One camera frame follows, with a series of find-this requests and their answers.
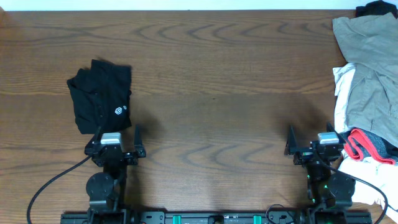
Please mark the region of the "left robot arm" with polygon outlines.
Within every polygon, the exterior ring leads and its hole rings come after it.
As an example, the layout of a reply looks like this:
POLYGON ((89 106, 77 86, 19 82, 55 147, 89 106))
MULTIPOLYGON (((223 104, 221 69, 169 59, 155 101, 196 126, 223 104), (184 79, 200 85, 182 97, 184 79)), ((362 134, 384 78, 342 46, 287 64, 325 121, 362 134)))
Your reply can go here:
POLYGON ((131 152, 124 150, 121 133, 104 133, 99 128, 84 153, 103 169, 86 183, 90 201, 84 223, 139 223, 138 213, 124 203, 127 167, 138 165, 138 160, 146 157, 139 126, 134 130, 131 152))

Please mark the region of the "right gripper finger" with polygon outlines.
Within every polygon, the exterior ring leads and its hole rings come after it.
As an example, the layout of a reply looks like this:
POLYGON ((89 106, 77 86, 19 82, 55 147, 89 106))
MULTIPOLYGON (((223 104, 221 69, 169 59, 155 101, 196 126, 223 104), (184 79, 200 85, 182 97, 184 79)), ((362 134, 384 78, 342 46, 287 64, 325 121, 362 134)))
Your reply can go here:
POLYGON ((342 135, 335 130, 330 122, 326 123, 326 131, 328 133, 326 138, 328 144, 343 144, 345 142, 342 135))
POLYGON ((297 152, 299 150, 293 126, 289 126, 286 142, 286 152, 297 152))

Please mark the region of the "khaki green shorts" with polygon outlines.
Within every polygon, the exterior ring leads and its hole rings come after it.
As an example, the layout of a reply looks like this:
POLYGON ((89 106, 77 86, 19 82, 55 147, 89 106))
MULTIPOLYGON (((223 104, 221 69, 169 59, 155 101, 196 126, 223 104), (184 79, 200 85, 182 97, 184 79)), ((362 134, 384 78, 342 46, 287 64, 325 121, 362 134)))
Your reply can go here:
POLYGON ((356 69, 346 124, 397 145, 397 19, 391 14, 333 20, 333 33, 356 69))

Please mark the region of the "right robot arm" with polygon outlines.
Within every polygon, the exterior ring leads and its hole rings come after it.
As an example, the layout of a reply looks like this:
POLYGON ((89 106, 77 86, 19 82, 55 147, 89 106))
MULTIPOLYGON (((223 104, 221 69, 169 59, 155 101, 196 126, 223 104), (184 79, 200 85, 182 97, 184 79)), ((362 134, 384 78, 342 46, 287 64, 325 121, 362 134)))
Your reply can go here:
POLYGON ((331 163, 341 156, 343 138, 330 123, 307 147, 300 146, 294 128, 289 127, 285 154, 307 172, 308 199, 313 205, 297 212, 295 223, 348 223, 346 209, 352 206, 355 180, 332 170, 331 163))

